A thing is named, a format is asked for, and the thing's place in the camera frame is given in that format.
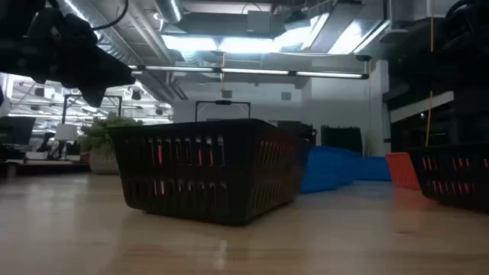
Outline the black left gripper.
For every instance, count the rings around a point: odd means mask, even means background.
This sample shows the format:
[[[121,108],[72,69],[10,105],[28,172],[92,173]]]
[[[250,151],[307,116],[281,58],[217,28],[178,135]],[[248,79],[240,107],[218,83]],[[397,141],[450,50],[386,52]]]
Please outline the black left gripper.
[[[132,69],[96,46],[90,24],[58,8],[0,7],[0,72],[79,88],[99,108],[105,89],[135,84]]]

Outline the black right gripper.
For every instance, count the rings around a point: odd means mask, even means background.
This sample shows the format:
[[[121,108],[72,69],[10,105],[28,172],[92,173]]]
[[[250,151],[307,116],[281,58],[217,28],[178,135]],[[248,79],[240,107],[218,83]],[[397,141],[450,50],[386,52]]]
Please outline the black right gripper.
[[[419,78],[439,88],[489,86],[489,22],[442,22],[431,27]]]

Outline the black slotted plastic basket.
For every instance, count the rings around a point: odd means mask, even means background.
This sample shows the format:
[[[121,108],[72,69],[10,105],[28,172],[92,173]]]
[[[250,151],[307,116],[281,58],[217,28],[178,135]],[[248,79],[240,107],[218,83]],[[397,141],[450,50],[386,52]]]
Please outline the black slotted plastic basket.
[[[489,213],[489,142],[407,150],[423,196]]]
[[[156,215],[221,225],[246,225],[253,219],[292,202],[300,194],[309,153],[309,144],[302,138],[254,118],[117,127],[110,128],[108,134],[112,139],[125,202],[129,207]],[[297,196],[290,201],[270,202],[257,208],[253,202],[243,205],[225,199],[222,204],[219,204],[217,199],[208,198],[203,194],[194,198],[194,192],[190,194],[169,192],[164,195],[157,190],[163,182],[161,177],[164,173],[151,163],[153,141],[168,137],[184,138],[217,134],[231,137],[291,136],[301,140],[307,146],[307,152]]]

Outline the green potted plant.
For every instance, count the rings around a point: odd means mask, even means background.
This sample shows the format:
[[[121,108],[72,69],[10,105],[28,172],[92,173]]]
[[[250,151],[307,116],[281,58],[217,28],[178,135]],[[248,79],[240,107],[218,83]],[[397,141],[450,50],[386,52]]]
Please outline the green potted plant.
[[[109,112],[106,118],[95,117],[90,126],[83,125],[79,138],[80,150],[89,154],[90,170],[99,175],[119,174],[118,164],[108,129],[143,125],[143,121]]]

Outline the white lampshade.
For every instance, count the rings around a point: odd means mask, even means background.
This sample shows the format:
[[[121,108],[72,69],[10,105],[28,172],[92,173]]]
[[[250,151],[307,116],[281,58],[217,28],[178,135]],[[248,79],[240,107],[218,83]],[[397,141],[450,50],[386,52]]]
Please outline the white lampshade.
[[[77,126],[72,124],[57,125],[54,139],[56,141],[76,141],[78,139]]]

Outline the dark computer monitor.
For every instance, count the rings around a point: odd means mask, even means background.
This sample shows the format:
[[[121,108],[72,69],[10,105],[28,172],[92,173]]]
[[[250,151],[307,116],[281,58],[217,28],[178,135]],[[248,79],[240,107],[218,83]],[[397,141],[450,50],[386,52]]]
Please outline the dark computer monitor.
[[[1,117],[0,144],[29,144],[35,120],[33,117]]]

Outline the long linear ceiling light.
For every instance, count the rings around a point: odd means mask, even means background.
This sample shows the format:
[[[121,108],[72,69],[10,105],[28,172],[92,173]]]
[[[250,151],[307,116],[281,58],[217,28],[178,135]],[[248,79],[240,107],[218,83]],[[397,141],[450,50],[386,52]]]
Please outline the long linear ceiling light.
[[[218,74],[249,74],[266,76],[292,76],[292,77],[312,77],[312,78],[331,78],[331,79],[368,79],[367,73],[339,73],[329,71],[299,71],[299,70],[267,70],[249,68],[228,68],[228,67],[202,67],[202,66],[146,66],[129,65],[135,71],[164,71],[181,73],[218,73]]]

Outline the dark equipment cart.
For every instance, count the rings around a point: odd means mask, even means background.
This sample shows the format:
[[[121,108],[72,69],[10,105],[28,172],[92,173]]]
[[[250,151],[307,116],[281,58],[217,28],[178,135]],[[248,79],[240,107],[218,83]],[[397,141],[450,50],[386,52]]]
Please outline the dark equipment cart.
[[[272,125],[277,126],[285,131],[295,134],[297,137],[307,140],[312,146],[316,146],[317,130],[308,124],[301,121],[272,121]]]

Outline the silver ventilation duct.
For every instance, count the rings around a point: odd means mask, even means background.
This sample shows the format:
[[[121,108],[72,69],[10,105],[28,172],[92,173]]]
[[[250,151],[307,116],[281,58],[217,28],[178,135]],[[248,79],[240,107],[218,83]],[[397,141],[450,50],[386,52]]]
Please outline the silver ventilation duct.
[[[64,14],[74,14],[97,27],[124,17],[114,26],[99,30],[98,46],[126,64],[168,65],[174,63],[161,36],[167,23],[156,0],[58,0]]]

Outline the black aluminium table frame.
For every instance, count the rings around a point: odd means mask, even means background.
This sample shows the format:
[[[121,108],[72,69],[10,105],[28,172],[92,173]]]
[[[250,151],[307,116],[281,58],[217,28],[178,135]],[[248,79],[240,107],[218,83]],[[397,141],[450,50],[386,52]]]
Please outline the black aluminium table frame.
[[[87,163],[0,163],[0,178],[16,176],[57,175],[68,173],[88,173],[90,171],[90,166]]]

